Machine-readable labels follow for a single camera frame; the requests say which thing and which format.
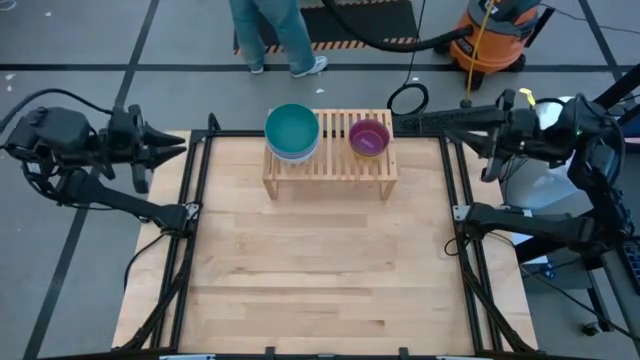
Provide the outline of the black diagonal beam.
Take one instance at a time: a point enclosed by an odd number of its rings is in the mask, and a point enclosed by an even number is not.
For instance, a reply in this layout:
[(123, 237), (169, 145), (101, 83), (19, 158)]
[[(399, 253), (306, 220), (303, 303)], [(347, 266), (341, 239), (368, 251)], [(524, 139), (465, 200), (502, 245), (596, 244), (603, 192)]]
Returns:
[(603, 108), (611, 108), (621, 102), (638, 86), (640, 86), (640, 63), (599, 95), (594, 102)]

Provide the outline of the large teal bowl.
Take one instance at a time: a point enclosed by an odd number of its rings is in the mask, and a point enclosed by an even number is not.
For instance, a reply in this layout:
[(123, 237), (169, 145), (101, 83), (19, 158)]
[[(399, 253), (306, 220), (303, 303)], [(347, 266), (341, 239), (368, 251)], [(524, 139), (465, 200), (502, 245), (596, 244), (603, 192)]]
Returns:
[(319, 123), (311, 109), (299, 104), (285, 104), (267, 116), (265, 136), (276, 150), (302, 153), (311, 148), (319, 137)]

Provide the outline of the black hazard-striped floor mat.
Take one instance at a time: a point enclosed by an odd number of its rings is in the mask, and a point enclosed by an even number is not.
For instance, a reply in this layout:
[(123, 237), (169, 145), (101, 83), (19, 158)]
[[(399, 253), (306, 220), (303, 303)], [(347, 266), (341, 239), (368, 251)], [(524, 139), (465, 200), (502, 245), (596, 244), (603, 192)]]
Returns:
[[(341, 16), (366, 36), (392, 43), (411, 43), (417, 32), (411, 0), (348, 0), (336, 3)], [(352, 50), (366, 44), (347, 32), (322, 4), (300, 8), (313, 51)]]

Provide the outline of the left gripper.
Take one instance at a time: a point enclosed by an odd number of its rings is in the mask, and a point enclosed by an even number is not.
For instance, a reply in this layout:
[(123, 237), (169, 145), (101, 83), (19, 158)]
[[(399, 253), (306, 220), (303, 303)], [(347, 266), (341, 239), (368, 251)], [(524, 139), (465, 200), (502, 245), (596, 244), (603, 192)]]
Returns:
[(107, 157), (111, 163), (129, 163), (143, 165), (147, 169), (156, 169), (184, 153), (186, 148), (153, 147), (148, 148), (144, 155), (144, 144), (176, 146), (184, 142), (185, 139), (182, 137), (161, 132), (149, 124), (144, 124), (139, 105), (130, 105), (127, 110), (123, 107), (114, 107), (107, 124)]

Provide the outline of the black aluminium table frame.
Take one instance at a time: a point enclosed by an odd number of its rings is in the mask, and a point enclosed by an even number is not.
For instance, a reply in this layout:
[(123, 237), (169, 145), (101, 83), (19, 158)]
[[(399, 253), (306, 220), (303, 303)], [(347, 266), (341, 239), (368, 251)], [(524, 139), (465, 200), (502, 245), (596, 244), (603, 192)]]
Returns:
[(338, 359), (505, 350), (462, 270), (473, 266), (508, 324), (536, 342), (513, 248), (500, 235), (458, 253), (453, 208), (497, 204), (481, 164), (443, 136), (397, 137), (399, 176), (375, 184), (262, 179), (261, 131), (187, 133), (189, 151), (156, 171), (150, 200), (193, 203), (194, 231), (164, 240), (142, 227), (114, 342), (128, 347), (169, 306), (146, 343), (174, 352)]

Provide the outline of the black laptop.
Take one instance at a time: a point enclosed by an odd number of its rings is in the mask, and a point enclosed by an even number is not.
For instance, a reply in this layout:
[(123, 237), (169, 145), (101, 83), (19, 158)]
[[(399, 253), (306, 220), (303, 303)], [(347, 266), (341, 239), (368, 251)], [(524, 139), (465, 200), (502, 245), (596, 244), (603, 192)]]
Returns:
[(640, 154), (640, 104), (626, 110), (618, 122), (622, 126), (626, 152)]

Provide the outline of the person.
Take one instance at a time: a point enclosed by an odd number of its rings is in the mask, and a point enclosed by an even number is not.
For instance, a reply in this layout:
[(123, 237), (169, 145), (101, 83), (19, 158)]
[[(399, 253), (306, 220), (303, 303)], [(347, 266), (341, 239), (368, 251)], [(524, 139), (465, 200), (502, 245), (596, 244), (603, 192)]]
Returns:
[(293, 78), (315, 75), (326, 69), (328, 59), (315, 56), (297, 0), (229, 0), (241, 57), (249, 71), (264, 72), (265, 50), (257, 16), (263, 15), (275, 30)]

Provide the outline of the purple translucent bowl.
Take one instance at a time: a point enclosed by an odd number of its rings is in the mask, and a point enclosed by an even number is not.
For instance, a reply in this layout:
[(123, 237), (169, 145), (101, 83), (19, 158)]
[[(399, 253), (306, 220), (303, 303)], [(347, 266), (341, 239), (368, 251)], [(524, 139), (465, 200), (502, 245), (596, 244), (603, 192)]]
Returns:
[(349, 130), (349, 144), (359, 156), (376, 157), (381, 155), (390, 142), (387, 127), (374, 119), (355, 122)]

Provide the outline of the grey side desk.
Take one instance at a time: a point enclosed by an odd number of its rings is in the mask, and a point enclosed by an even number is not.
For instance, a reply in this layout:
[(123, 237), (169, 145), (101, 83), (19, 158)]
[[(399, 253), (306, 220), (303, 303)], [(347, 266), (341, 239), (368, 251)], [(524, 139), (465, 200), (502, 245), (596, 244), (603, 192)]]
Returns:
[[(627, 146), (625, 165), (618, 177), (617, 185), (624, 192), (623, 203), (630, 210), (635, 225), (634, 235), (640, 242), (640, 138), (631, 138)], [(587, 195), (574, 190), (566, 199), (566, 212), (580, 215), (589, 211), (592, 206)], [(618, 306), (629, 328), (640, 333), (640, 294), (636, 291), (626, 264), (622, 260), (622, 249), (601, 256), (609, 284), (614, 292)]]

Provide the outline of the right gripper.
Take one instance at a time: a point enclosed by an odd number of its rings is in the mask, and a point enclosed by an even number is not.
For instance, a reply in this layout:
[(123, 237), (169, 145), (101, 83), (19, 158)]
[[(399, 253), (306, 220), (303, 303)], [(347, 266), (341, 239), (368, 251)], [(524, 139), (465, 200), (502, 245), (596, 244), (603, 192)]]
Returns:
[(503, 162), (517, 156), (544, 159), (540, 119), (532, 108), (508, 110), (504, 116), (502, 110), (465, 113), (453, 122), (455, 130), (490, 130), (500, 126), (500, 132), (487, 135), (463, 132), (462, 141), (478, 156), (499, 156)]

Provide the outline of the white cylindrical bin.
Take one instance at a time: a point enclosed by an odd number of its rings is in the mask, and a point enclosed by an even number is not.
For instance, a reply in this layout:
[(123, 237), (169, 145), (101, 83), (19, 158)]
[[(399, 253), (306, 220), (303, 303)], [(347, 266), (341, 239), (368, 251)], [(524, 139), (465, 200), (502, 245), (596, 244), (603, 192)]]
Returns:
[(556, 168), (531, 158), (511, 157), (502, 166), (499, 184), (506, 205), (529, 209), (536, 215), (579, 216), (593, 206), (583, 190), (568, 179), (573, 160)]

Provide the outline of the white paper sheet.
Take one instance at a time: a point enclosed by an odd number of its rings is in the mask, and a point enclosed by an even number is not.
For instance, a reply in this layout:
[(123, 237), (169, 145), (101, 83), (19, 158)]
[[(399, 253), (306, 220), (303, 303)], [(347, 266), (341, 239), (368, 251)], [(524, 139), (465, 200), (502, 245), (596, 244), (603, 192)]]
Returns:
[(540, 257), (536, 238), (534, 236), (513, 233), (511, 239), (515, 246), (517, 260), (520, 264), (533, 261)]

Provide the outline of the black perforated box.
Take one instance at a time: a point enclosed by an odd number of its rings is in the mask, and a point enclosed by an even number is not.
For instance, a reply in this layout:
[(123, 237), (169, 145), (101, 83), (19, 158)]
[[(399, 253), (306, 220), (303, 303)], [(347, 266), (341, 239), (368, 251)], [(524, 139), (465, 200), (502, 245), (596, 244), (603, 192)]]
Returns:
[(491, 110), (501, 110), (496, 106), (479, 106), (471, 108), (460, 108), (435, 112), (425, 112), (413, 115), (393, 116), (393, 126), (396, 132), (417, 131), (445, 132), (445, 131), (487, 131), (487, 130), (455, 130), (453, 122), (462, 114), (473, 112), (487, 112)]

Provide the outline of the orange shop vacuum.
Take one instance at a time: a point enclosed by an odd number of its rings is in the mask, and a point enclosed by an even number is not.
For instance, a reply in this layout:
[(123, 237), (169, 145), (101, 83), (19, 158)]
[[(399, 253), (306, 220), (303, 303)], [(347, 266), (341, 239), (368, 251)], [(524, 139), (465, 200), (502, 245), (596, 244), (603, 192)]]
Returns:
[(468, 0), (457, 27), (472, 33), (442, 48), (467, 72), (465, 86), (478, 90), (484, 77), (503, 70), (520, 72), (523, 54), (539, 22), (541, 0)]

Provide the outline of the wooden slatted shelf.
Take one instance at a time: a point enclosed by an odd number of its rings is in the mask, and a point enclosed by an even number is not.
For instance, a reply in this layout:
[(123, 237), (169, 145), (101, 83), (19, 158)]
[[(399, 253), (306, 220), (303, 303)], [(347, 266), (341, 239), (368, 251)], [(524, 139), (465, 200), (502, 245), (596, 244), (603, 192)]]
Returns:
[(389, 198), (398, 176), (395, 139), (391, 135), (386, 154), (374, 161), (360, 161), (349, 144), (350, 127), (363, 119), (382, 122), (393, 131), (391, 112), (387, 109), (315, 109), (319, 137), (310, 153), (289, 160), (265, 144), (262, 179), (269, 197), (275, 200), (282, 183), (355, 182), (375, 184), (380, 199)]

